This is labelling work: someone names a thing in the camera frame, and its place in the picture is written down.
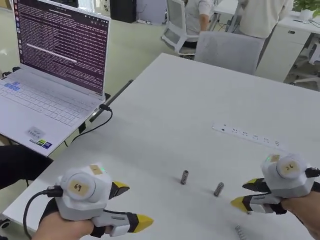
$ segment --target stylus pen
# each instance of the stylus pen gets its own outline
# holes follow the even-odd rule
[[[134,80],[130,80],[126,83],[126,85],[124,85],[112,98],[110,98],[109,101],[106,102],[106,106],[109,106],[117,97],[119,97],[120,94],[122,94],[122,92],[124,90],[126,90],[127,87],[129,87],[129,85],[133,82]],[[90,118],[90,123],[92,123],[94,120],[96,120],[97,117],[99,117],[99,115],[103,112],[103,109],[100,109],[93,117]]]

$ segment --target tan sticker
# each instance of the tan sticker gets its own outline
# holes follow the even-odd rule
[[[72,180],[69,184],[68,189],[74,194],[84,197],[89,190],[89,186],[77,180]]]
[[[280,155],[273,155],[271,158],[271,163],[276,163],[279,161]]]
[[[91,168],[94,175],[103,174],[103,172],[101,171],[101,169],[98,165],[90,165],[90,168]]]
[[[292,172],[297,172],[299,171],[299,166],[297,165],[297,163],[295,161],[290,161],[287,164],[283,165],[281,168],[283,174],[287,175],[290,174]]]

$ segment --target person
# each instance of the person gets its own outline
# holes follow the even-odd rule
[[[213,0],[186,0],[185,1],[185,24],[188,35],[199,35],[201,31],[207,31],[210,18],[213,14]],[[196,49],[198,38],[188,39],[183,46]]]
[[[91,220],[69,221],[63,219],[59,212],[53,212],[43,218],[32,240],[79,240],[94,230]],[[111,226],[107,226],[105,233],[109,234]]]
[[[312,191],[300,198],[290,198],[282,201],[282,207],[295,214],[309,230],[315,240],[320,240],[320,193]],[[91,220],[68,221],[58,212],[43,218],[32,240],[79,240],[89,235],[94,229]],[[109,234],[112,228],[106,228]]]
[[[243,12],[237,33],[260,39],[267,39],[294,6],[294,0],[239,0],[239,3]]]
[[[52,160],[22,145],[0,146],[0,190],[19,180],[35,180]]]
[[[285,210],[296,215],[315,240],[320,240],[320,192],[312,191],[299,198],[281,202]]]

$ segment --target white laptop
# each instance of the white laptop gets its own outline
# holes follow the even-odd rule
[[[18,71],[0,79],[0,134],[48,156],[105,101],[111,19],[13,0]]]

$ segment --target metal spring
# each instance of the metal spring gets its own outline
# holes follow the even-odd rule
[[[218,186],[216,187],[213,195],[214,195],[215,197],[218,197],[218,196],[220,195],[222,189],[224,189],[224,187],[225,187],[225,184],[224,184],[223,182],[220,182],[220,183],[218,184]]]
[[[182,177],[181,177],[181,181],[180,181],[180,183],[182,185],[185,185],[187,183],[188,175],[189,175],[189,171],[188,170],[184,170],[183,174],[182,174]]]
[[[236,230],[236,234],[238,234],[238,237],[240,240],[247,240],[246,235],[244,234],[244,232],[242,231],[242,229],[239,225],[235,227],[235,230]]]

